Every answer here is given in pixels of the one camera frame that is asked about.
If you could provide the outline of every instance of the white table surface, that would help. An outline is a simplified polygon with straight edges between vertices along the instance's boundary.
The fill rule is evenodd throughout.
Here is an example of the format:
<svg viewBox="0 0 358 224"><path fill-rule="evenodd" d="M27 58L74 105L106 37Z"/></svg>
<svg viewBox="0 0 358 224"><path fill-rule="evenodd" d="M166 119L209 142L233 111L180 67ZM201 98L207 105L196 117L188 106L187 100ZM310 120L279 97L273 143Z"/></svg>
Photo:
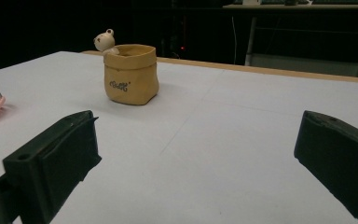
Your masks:
<svg viewBox="0 0 358 224"><path fill-rule="evenodd" d="M158 79L133 106L106 97L101 56L0 70L0 175L12 151L91 110L103 160L52 223L358 223L294 157L304 110L358 128L358 83L170 63Z"/></svg>

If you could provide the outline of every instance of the white bear figurine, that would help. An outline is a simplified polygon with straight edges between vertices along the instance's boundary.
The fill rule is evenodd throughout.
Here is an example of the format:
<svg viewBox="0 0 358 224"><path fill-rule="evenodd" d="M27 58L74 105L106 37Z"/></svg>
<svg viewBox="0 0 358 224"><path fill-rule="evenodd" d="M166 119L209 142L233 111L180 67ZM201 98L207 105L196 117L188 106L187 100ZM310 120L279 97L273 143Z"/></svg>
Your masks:
<svg viewBox="0 0 358 224"><path fill-rule="evenodd" d="M97 35L97 37L94 38L94 45L103 55L107 53L119 54L118 49L115 47L112 29L107 29L106 33Z"/></svg>

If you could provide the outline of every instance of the toy bear head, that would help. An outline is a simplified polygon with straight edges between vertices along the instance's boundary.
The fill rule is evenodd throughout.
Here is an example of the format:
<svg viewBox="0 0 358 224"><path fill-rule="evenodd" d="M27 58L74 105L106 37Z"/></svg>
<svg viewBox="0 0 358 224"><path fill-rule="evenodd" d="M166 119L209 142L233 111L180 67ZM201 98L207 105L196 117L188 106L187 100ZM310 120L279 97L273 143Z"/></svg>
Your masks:
<svg viewBox="0 0 358 224"><path fill-rule="evenodd" d="M106 49L111 49L115 46L115 39L113 38L113 30L108 29L106 33L102 33L97 35L94 38L95 48L99 51L104 51Z"/></svg>

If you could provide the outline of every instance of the wooden table edge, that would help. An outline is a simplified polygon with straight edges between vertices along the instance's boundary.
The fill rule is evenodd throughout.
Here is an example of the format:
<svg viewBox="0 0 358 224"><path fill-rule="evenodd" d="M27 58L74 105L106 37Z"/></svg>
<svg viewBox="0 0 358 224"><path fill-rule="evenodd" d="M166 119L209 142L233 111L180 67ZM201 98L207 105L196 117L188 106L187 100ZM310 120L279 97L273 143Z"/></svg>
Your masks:
<svg viewBox="0 0 358 224"><path fill-rule="evenodd" d="M97 50L86 50L83 51L82 53L102 56L101 52ZM335 76L335 75L318 74L318 73L297 72L297 71L290 71L290 70L252 67L252 66L227 64L227 63L207 63L207 62L160 58L160 57L158 57L158 62L202 66L202 67L217 68L217 69L227 69L227 70L241 71L241 72L251 72L251 73L258 73L260 75L276 75L276 76L284 76L284 77L304 77L304 78L315 78L315 79L324 79L324 80L358 82L358 77L344 77L344 76Z"/></svg>

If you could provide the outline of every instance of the paper storage bag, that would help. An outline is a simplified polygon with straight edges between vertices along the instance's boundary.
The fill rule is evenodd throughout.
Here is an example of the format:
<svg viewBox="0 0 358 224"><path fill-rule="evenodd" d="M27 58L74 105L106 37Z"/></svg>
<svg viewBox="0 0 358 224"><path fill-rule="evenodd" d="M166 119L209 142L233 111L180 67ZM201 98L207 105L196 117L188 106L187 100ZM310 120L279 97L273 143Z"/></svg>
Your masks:
<svg viewBox="0 0 358 224"><path fill-rule="evenodd" d="M158 93L156 49L146 45L118 45L119 54L105 54L107 96L126 105L145 105Z"/></svg>

